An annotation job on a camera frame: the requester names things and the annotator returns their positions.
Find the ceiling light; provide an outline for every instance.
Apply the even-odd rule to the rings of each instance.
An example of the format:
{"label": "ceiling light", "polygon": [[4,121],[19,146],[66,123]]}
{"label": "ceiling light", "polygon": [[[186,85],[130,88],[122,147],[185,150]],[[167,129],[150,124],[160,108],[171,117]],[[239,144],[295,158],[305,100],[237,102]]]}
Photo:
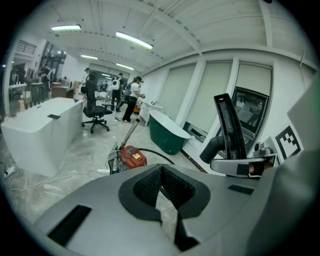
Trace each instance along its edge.
{"label": "ceiling light", "polygon": [[117,37],[119,37],[119,38],[127,39],[127,40],[129,40],[131,42],[137,43],[138,45],[141,45],[141,46],[143,46],[143,47],[145,47],[145,48],[147,48],[149,50],[151,50],[153,48],[153,46],[151,44],[148,44],[148,43],[143,42],[143,41],[141,41],[139,39],[136,39],[136,38],[134,38],[134,37],[132,37],[130,35],[127,35],[127,34],[124,34],[124,33],[121,33],[121,32],[116,32],[115,35]]}
{"label": "ceiling light", "polygon": [[125,66],[125,65],[122,65],[122,64],[119,64],[119,63],[116,63],[117,66],[120,66],[120,67],[123,67],[123,68],[126,68],[128,70],[135,70],[134,68],[132,67],[129,67],[129,66]]}
{"label": "ceiling light", "polygon": [[53,26],[51,28],[53,31],[61,31],[61,30],[81,30],[80,25],[66,25],[66,26]]}
{"label": "ceiling light", "polygon": [[93,57],[93,56],[88,56],[88,55],[80,55],[82,58],[87,58],[87,59],[94,59],[97,60],[97,57]]}

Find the freestanding bathtub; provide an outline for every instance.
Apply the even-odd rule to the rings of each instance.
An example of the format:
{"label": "freestanding bathtub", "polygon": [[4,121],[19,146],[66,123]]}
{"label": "freestanding bathtub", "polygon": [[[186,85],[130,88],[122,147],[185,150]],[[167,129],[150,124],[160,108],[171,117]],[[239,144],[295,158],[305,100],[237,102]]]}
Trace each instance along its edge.
{"label": "freestanding bathtub", "polygon": [[82,100],[57,97],[3,122],[3,137],[17,166],[44,176],[56,175],[81,131],[82,109]]}
{"label": "freestanding bathtub", "polygon": [[169,155],[177,154],[182,149],[185,140],[191,138],[190,134],[159,111],[150,112],[149,123],[151,140]]}

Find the backpack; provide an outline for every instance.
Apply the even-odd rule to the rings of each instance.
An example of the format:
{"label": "backpack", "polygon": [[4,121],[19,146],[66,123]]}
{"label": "backpack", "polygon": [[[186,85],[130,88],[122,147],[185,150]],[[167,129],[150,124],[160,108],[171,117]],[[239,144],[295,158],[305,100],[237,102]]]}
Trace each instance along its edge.
{"label": "backpack", "polygon": [[120,81],[117,80],[117,79],[113,80],[112,83],[111,83],[111,89],[113,91],[119,90],[120,89]]}
{"label": "backpack", "polygon": [[131,83],[128,83],[124,91],[124,96],[129,96],[130,94],[131,94]]}

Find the black office chair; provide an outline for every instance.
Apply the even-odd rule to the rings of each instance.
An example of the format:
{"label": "black office chair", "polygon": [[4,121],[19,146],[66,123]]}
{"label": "black office chair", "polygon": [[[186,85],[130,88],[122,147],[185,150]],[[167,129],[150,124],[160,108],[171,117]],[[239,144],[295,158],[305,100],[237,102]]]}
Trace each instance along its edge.
{"label": "black office chair", "polygon": [[101,126],[105,127],[107,131],[110,131],[109,127],[106,126],[107,121],[105,121],[101,118],[104,115],[112,114],[112,111],[107,109],[107,107],[108,107],[107,105],[106,106],[97,106],[96,105],[96,99],[95,99],[96,84],[95,84],[95,76],[94,75],[90,74],[87,76],[87,79],[85,82],[85,88],[86,88],[87,102],[86,102],[86,107],[83,109],[83,113],[88,118],[92,118],[92,121],[82,122],[82,127],[84,127],[85,124],[93,124],[90,129],[90,132],[92,134],[94,133],[94,127],[96,125],[101,125]]}

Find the marble floor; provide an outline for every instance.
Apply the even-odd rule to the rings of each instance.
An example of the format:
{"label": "marble floor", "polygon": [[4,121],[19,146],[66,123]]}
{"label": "marble floor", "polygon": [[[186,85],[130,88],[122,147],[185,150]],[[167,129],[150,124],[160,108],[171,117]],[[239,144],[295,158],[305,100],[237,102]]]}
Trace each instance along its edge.
{"label": "marble floor", "polygon": [[[45,177],[23,169],[19,169],[12,178],[7,180],[4,180],[3,175],[0,175],[1,185],[4,187],[7,198],[15,213],[26,218],[31,223],[34,223],[56,202],[63,199],[85,183],[104,176],[104,174],[101,173],[79,174],[69,178],[59,179],[52,183],[44,183],[37,187],[29,187],[24,191],[12,190],[22,190],[28,185],[36,185],[43,181],[52,181],[78,172],[88,173],[95,172],[97,170],[105,170],[105,163],[108,154],[111,152],[114,144],[119,144],[131,127],[130,123],[116,120],[116,118],[122,119],[122,115],[125,110],[126,105],[122,107],[122,113],[116,113],[114,111],[113,114],[105,116],[107,125],[110,128],[109,132],[100,125],[95,126],[94,134],[90,133],[91,124],[81,128],[81,133],[72,142],[66,152],[64,160],[61,163],[61,171],[57,176]],[[133,114],[131,119],[137,117],[138,115]],[[90,118],[83,115],[83,121],[89,120]],[[142,122],[134,131],[133,135],[127,142],[127,145],[155,150],[167,156],[176,165],[193,169],[196,172],[199,171],[182,153],[179,152],[177,155],[167,155],[161,151],[161,149],[151,141],[149,127],[144,127],[144,123]],[[0,149],[0,157],[3,159],[8,152],[3,138],[0,138]],[[148,164],[168,163],[165,159],[154,153],[143,153],[147,157]],[[7,155],[5,163],[9,166],[15,164],[10,154]],[[161,211],[163,230],[173,241],[177,220],[176,209],[161,193],[158,196],[156,208]]]}

